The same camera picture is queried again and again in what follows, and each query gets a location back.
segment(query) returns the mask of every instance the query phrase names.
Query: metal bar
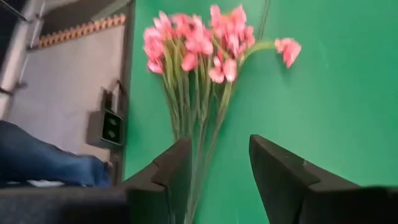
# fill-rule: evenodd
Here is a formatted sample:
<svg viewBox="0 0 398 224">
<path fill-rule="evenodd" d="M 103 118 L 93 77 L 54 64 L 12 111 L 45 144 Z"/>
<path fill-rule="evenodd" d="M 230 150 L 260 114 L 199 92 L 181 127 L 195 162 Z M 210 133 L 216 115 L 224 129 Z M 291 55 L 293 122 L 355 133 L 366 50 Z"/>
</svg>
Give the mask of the metal bar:
<svg viewBox="0 0 398 224">
<path fill-rule="evenodd" d="M 12 6 L 10 6 L 5 0 L 0 0 L 1 5 L 9 12 L 11 12 L 14 16 L 22 19 L 25 22 L 29 22 L 23 15 L 21 15 L 17 10 L 15 10 Z"/>
</svg>

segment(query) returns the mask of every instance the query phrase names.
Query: person's leg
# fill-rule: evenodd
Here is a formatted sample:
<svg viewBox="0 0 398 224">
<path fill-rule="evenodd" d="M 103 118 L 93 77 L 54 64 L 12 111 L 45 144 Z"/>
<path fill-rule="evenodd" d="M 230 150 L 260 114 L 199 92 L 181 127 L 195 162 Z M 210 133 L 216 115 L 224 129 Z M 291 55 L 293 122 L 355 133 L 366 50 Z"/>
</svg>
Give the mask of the person's leg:
<svg viewBox="0 0 398 224">
<path fill-rule="evenodd" d="M 40 141 L 20 127 L 0 121 L 0 180 L 49 180 L 109 187 L 105 164 Z"/>
</svg>

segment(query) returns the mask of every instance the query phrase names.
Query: gray floor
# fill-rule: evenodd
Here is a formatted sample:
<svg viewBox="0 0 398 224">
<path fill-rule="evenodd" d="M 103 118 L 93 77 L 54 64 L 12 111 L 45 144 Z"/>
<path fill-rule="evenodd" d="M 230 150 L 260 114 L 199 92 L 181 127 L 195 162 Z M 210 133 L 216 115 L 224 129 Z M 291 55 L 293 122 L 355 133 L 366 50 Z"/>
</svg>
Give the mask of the gray floor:
<svg viewBox="0 0 398 224">
<path fill-rule="evenodd" d="M 28 53 L 8 120 L 33 136 L 102 160 L 109 152 L 85 144 L 87 116 L 100 106 L 102 87 L 120 77 L 124 27 Z"/>
</svg>

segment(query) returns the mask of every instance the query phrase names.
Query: pink flower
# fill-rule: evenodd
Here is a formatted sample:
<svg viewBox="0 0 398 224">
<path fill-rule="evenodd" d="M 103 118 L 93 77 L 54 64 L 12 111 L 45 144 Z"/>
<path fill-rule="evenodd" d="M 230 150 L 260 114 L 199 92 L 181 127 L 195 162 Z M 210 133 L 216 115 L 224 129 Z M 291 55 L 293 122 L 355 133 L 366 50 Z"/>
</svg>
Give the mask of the pink flower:
<svg viewBox="0 0 398 224">
<path fill-rule="evenodd" d="M 278 53 L 283 54 L 286 67 L 290 68 L 297 56 L 299 56 L 302 47 L 294 39 L 284 38 L 282 40 L 275 40 L 275 48 Z"/>
<path fill-rule="evenodd" d="M 215 83 L 222 83 L 224 81 L 224 74 L 218 68 L 211 68 L 209 70 L 209 76 L 211 80 Z"/>
<path fill-rule="evenodd" d="M 190 71 L 197 65 L 197 55 L 193 53 L 188 53 L 182 60 L 181 67 L 184 71 Z"/>
<path fill-rule="evenodd" d="M 174 33 L 172 22 L 164 12 L 159 12 L 159 18 L 154 19 L 154 24 L 156 29 L 158 29 L 162 33 L 162 35 L 166 35 L 168 38 L 172 38 Z"/>
<path fill-rule="evenodd" d="M 226 47 L 232 58 L 238 58 L 256 42 L 253 26 L 247 26 L 246 13 L 242 6 L 234 9 L 230 15 L 222 15 L 218 6 L 210 7 L 211 26 L 220 39 L 222 47 Z"/>
<path fill-rule="evenodd" d="M 148 27 L 144 31 L 144 41 L 148 42 L 152 39 L 164 40 L 164 36 L 161 31 L 156 29 L 155 27 Z"/>
<path fill-rule="evenodd" d="M 234 24 L 234 31 L 243 32 L 246 27 L 246 13 L 244 12 L 242 5 L 238 6 L 231 12 L 231 18 Z"/>
<path fill-rule="evenodd" d="M 224 73 L 221 71 L 223 67 L 220 58 L 214 57 L 213 61 L 215 67 L 209 70 L 209 77 L 215 83 L 222 83 L 224 81 Z"/>
<path fill-rule="evenodd" d="M 187 16 L 186 14 L 174 14 L 172 15 L 172 21 L 176 25 L 175 33 L 177 37 L 191 36 L 191 27 L 192 18 Z"/>
<path fill-rule="evenodd" d="M 218 57 L 214 57 L 214 68 L 209 70 L 209 76 L 213 82 L 222 83 L 224 79 L 227 82 L 233 82 L 236 78 L 236 61 L 233 59 L 225 60 L 221 63 Z"/>
<path fill-rule="evenodd" d="M 213 53 L 213 43 L 210 40 L 211 34 L 206 30 L 201 18 L 193 16 L 193 30 L 191 35 L 186 36 L 185 46 L 193 53 L 203 53 L 211 55 Z"/>
<path fill-rule="evenodd" d="M 144 45 L 144 51 L 149 59 L 156 60 L 163 55 L 163 44 L 157 40 L 149 40 Z"/>
<path fill-rule="evenodd" d="M 223 65 L 224 75 L 228 82 L 233 82 L 236 78 L 236 61 L 227 59 Z"/>
<path fill-rule="evenodd" d="M 154 73 L 163 73 L 163 63 L 160 60 L 149 60 L 147 66 L 148 69 Z"/>
</svg>

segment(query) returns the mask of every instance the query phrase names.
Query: decorative border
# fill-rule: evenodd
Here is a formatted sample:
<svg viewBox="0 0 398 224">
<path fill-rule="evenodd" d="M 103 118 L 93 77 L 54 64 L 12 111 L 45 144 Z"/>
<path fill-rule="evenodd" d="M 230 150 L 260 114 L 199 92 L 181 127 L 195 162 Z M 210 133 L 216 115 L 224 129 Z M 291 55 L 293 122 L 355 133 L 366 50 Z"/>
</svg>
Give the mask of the decorative border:
<svg viewBox="0 0 398 224">
<path fill-rule="evenodd" d="M 124 25 L 125 22 L 126 22 L 126 15 L 120 14 L 120 15 L 115 15 L 113 17 L 101 19 L 98 21 L 89 22 L 87 24 L 83 23 L 77 25 L 76 27 L 71 27 L 69 29 L 41 36 L 39 44 L 36 46 L 36 48 L 41 49 L 45 47 L 50 47 L 55 44 L 60 44 L 68 40 L 73 40 L 115 26 L 121 26 Z"/>
</svg>

